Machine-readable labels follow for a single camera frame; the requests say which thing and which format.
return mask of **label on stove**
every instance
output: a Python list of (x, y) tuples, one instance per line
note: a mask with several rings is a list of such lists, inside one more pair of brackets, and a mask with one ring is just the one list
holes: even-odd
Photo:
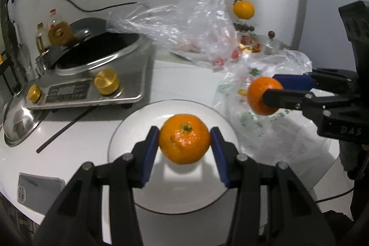
[(66, 102), (86, 99), (91, 81), (84, 80), (51, 86), (45, 103)]

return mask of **plastic bag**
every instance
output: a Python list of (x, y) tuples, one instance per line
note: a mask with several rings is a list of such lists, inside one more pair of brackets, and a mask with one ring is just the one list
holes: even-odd
[(239, 151), (264, 164), (286, 161), (296, 168), (298, 175), (308, 172), (312, 161), (328, 151), (330, 140), (319, 137), (315, 124), (301, 112), (279, 109), (271, 116), (257, 115), (245, 96), (258, 77), (311, 70), (311, 61), (303, 53), (282, 50), (273, 56), (257, 53), (243, 57), (225, 76), (218, 86), (214, 108), (236, 130), (241, 142)]
[(224, 0), (180, 0), (152, 9), (140, 5), (128, 16), (115, 11), (109, 15), (107, 30), (146, 34), (158, 46), (209, 66), (230, 61), (239, 44)]

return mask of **gold knob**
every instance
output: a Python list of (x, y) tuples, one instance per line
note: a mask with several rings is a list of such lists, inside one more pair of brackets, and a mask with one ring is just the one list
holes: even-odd
[(95, 76), (94, 84), (101, 95), (110, 95), (119, 89), (120, 82), (113, 69), (105, 69)]
[(27, 93), (27, 98), (32, 101), (33, 103), (36, 103), (41, 97), (41, 89), (33, 84)]

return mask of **metal bowl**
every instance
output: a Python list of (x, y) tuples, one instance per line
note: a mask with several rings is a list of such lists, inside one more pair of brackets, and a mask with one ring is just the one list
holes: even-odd
[(26, 95), (32, 84), (34, 81), (25, 84), (5, 109), (4, 140), (10, 147), (23, 142), (49, 113), (48, 110), (29, 110), (25, 107)]
[(289, 46), (284, 44), (282, 41), (276, 38), (269, 38), (265, 35), (250, 35), (250, 38), (254, 40), (256, 43), (261, 44), (262, 52), (265, 54), (277, 54), (279, 50), (289, 49)]

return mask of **black cable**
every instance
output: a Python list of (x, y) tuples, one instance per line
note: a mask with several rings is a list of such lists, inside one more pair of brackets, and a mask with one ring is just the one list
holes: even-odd
[(48, 139), (44, 144), (42, 144), (38, 149), (36, 149), (37, 153), (40, 153), (42, 150), (45, 149), (48, 145), (50, 145), (51, 142), (53, 142), (57, 137), (59, 137), (63, 132), (65, 132), (67, 129), (69, 129), (73, 124), (75, 124), (77, 121), (80, 121), (83, 117), (85, 117), (88, 113), (95, 110), (97, 106), (90, 107), (87, 110), (85, 110), (81, 115), (77, 116), (74, 120), (69, 122), (66, 126), (64, 126), (61, 130), (59, 130), (56, 134), (54, 134), (50, 139)]
[(73, 1), (71, 0), (66, 0), (67, 2), (69, 2), (72, 6), (74, 6), (75, 8), (79, 9), (80, 11), (82, 12), (85, 12), (85, 13), (91, 13), (91, 12), (100, 12), (100, 11), (104, 11), (106, 9), (110, 9), (110, 8), (115, 8), (115, 7), (120, 7), (120, 6), (126, 6), (126, 5), (134, 5), (136, 4), (137, 2), (125, 2), (125, 3), (119, 3), (117, 5), (112, 5), (112, 6), (108, 6), (108, 7), (104, 7), (104, 8), (101, 8), (101, 9), (97, 9), (97, 10), (85, 10), (85, 9), (82, 9), (81, 7), (79, 7), (78, 5), (76, 5)]
[(329, 201), (329, 200), (333, 200), (333, 199), (336, 199), (336, 198), (340, 198), (342, 196), (345, 196), (347, 194), (350, 194), (352, 191), (354, 190), (354, 188), (348, 190), (347, 192), (344, 192), (342, 194), (339, 194), (339, 195), (336, 195), (336, 196), (332, 196), (332, 197), (328, 197), (328, 198), (324, 198), (324, 199), (321, 199), (321, 200), (318, 200), (316, 201), (315, 203), (321, 203), (321, 202), (326, 202), (326, 201)]

